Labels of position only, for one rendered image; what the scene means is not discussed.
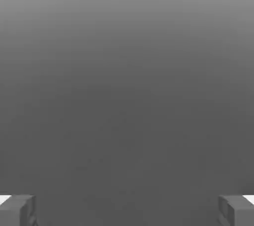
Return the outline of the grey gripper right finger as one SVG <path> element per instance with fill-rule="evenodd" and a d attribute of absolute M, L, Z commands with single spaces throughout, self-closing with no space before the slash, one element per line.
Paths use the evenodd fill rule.
<path fill-rule="evenodd" d="M 254 226 L 254 195 L 220 195 L 218 226 Z"/>

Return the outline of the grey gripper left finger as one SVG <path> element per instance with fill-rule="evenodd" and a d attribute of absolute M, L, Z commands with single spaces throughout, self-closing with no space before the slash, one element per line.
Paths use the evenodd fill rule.
<path fill-rule="evenodd" d="M 0 194 L 0 226 L 37 226 L 36 196 Z"/>

